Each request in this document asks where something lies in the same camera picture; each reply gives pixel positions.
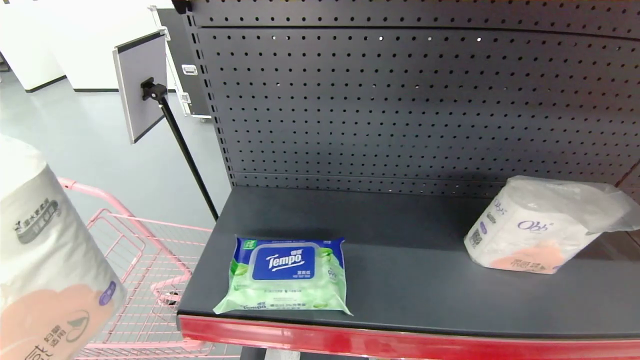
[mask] wet wipes package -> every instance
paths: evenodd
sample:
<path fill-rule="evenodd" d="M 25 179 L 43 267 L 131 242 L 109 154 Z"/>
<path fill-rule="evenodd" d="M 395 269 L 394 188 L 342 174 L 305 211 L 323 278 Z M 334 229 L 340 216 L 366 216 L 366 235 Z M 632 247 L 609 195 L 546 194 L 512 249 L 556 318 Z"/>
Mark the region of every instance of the wet wipes package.
<path fill-rule="evenodd" d="M 342 310 L 351 315 L 343 241 L 238 237 L 229 291 L 213 311 Z"/>

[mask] barcode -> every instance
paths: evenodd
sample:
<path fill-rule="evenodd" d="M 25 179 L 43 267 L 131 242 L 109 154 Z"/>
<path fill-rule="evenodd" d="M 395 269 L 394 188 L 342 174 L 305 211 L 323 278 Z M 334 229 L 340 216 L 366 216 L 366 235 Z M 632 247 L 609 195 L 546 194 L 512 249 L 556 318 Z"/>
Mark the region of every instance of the barcode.
<path fill-rule="evenodd" d="M 476 229 L 476 231 L 474 231 L 474 233 L 471 234 L 471 239 L 469 239 L 469 241 L 471 241 L 471 247 L 475 248 L 482 241 L 482 236 L 480 236 L 480 230 Z"/>

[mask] gray floor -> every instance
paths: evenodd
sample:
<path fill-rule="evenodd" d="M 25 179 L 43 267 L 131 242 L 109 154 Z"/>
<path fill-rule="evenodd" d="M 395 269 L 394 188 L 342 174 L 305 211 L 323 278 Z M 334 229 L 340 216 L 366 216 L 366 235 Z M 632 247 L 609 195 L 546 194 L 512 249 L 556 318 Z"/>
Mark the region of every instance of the gray floor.
<path fill-rule="evenodd" d="M 0 133 L 42 151 L 57 176 L 112 193 L 138 217 L 213 227 L 166 121 L 131 145 L 118 93 L 75 93 L 64 80 L 27 94 L 12 73 L 1 76 Z M 170 103 L 221 211 L 230 185 L 214 127 L 183 117 L 175 94 Z M 70 196 L 85 219 L 100 207 L 85 195 Z"/>

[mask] sign board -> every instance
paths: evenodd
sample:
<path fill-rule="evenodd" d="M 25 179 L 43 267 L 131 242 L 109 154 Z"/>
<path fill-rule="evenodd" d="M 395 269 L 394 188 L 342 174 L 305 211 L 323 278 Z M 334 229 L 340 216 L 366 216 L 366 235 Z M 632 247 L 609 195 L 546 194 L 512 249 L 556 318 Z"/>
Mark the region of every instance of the sign board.
<path fill-rule="evenodd" d="M 162 30 L 113 49 L 118 89 L 131 143 L 138 142 L 164 118 L 157 102 L 142 99 L 141 84 L 148 78 L 154 78 L 155 83 L 167 84 L 165 56 Z"/>

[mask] black pole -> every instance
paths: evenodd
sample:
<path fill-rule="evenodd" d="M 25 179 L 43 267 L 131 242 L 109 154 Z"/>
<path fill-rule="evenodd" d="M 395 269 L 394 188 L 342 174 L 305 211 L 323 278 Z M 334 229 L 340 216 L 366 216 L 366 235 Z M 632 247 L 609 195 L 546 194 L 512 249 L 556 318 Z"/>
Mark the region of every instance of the black pole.
<path fill-rule="evenodd" d="M 175 117 L 173 117 L 173 113 L 171 112 L 171 108 L 169 107 L 169 102 L 166 100 L 165 96 L 161 96 L 160 100 L 158 100 L 160 104 L 160 108 L 164 113 L 164 117 L 166 121 L 169 123 L 171 127 L 171 131 L 175 136 L 175 141 L 178 142 L 178 146 L 182 151 L 182 155 L 184 155 L 184 159 L 187 161 L 189 165 L 189 169 L 193 174 L 193 177 L 196 179 L 196 183 L 198 183 L 198 187 L 200 188 L 200 192 L 202 192 L 202 197 L 204 197 L 204 201 L 206 201 L 209 210 L 211 211 L 211 215 L 213 215 L 213 219 L 218 221 L 218 211 L 216 211 L 216 206 L 214 206 L 211 197 L 209 196 L 209 192 L 207 191 L 207 187 L 204 185 L 202 181 L 202 176 L 200 176 L 200 172 L 198 171 L 198 167 L 196 166 L 195 161 L 193 161 L 193 157 L 191 156 L 191 152 L 189 151 L 189 147 L 187 147 L 187 143 L 184 141 L 182 137 L 182 133 L 180 132 L 180 128 L 178 127 L 178 123 L 175 121 Z"/>

